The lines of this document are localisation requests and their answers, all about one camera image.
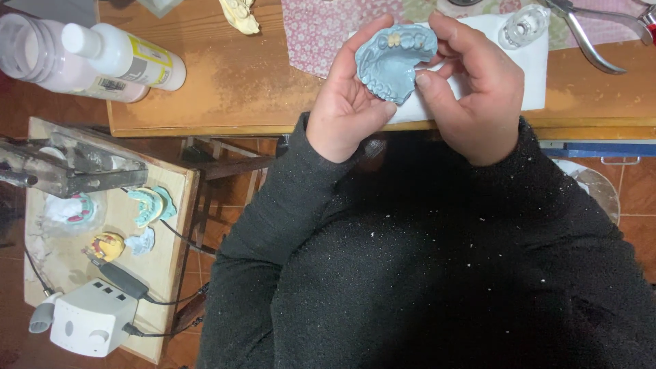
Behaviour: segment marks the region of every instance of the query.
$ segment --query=upper jaw model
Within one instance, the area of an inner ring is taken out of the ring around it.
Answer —
[[[403,104],[415,89],[415,66],[438,51],[435,33],[417,24],[378,31],[356,52],[358,78],[374,95]]]

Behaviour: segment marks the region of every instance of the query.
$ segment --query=pliers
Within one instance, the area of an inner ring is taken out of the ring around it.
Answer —
[[[592,65],[603,72],[609,74],[624,74],[626,73],[626,70],[610,64],[606,59],[599,55],[599,53],[597,53],[597,50],[588,39],[588,36],[585,34],[583,27],[581,27],[576,15],[587,18],[609,20],[623,24],[636,32],[645,45],[651,45],[654,43],[654,38],[651,32],[647,29],[647,26],[637,18],[628,14],[577,8],[570,0],[538,1],[542,6],[550,8],[552,12],[567,22],[567,25],[571,28],[572,33],[574,33],[574,38],[579,43],[585,57],[592,63]]]

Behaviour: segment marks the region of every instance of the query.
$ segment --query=bottle label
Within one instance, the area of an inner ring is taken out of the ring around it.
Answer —
[[[120,79],[140,85],[157,87],[163,85],[171,76],[173,61],[169,52],[139,37],[127,36],[132,43],[132,65]]]
[[[71,95],[101,98],[104,100],[129,102],[133,100],[134,97],[124,96],[123,92],[126,88],[127,83],[119,79],[98,76],[89,88],[79,91],[68,91],[67,93]]]

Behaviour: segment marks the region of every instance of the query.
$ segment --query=wooden board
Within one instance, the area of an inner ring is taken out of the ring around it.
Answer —
[[[51,131],[60,129],[61,127],[41,119],[30,120],[31,139],[47,138]],[[155,160],[111,142],[103,143],[101,139],[89,138],[89,141],[101,144],[104,148],[120,150],[128,157],[145,161],[148,166],[146,186],[159,185],[169,191],[178,214],[167,222],[179,233],[187,234],[198,181],[196,171]],[[107,280],[81,253],[81,249],[90,243],[95,234],[108,231],[127,238],[143,233],[143,229],[137,229],[133,221],[138,214],[138,202],[128,198],[121,189],[105,191],[105,194],[107,210],[103,226],[75,237],[54,238],[44,234],[40,227],[45,198],[48,195],[34,188],[28,189],[25,243],[41,276],[45,277],[48,285],[55,290],[68,293],[92,278]],[[178,297],[186,245],[160,222],[152,223],[150,226],[155,230],[153,250],[145,255],[133,256],[131,250],[126,248],[114,263],[145,283],[153,298],[159,301],[174,301]],[[44,299],[43,289],[32,272],[27,258],[24,270],[25,301],[36,306]],[[167,307],[139,301],[134,324],[143,332],[168,332],[174,310],[175,306]],[[123,344],[123,348],[157,363],[163,354],[164,344],[165,339],[162,337],[131,336]]]
[[[279,0],[257,0],[262,32],[246,36],[223,17],[218,0],[183,1],[162,19],[138,3],[115,9],[99,4],[99,17],[180,55],[187,81],[175,92],[153,89],[141,102],[109,102],[118,137],[262,135],[288,133],[311,109],[322,79],[290,67]],[[656,126],[656,47],[639,41],[601,45],[600,53],[626,68],[623,76],[593,67],[579,49],[549,54],[546,108],[526,112],[550,137],[570,128]],[[386,130],[428,129],[432,122],[388,125]]]

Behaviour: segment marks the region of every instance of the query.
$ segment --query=hand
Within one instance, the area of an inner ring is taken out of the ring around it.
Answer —
[[[348,160],[360,141],[384,126],[396,104],[372,95],[356,76],[356,51],[394,19],[385,14],[362,27],[337,53],[310,113],[306,136],[319,155],[333,163]]]
[[[437,72],[417,72],[417,86],[444,141],[475,166],[504,160],[517,146],[524,72],[473,28],[436,11],[428,18],[438,37]],[[472,93],[456,100],[447,82],[466,70]]]

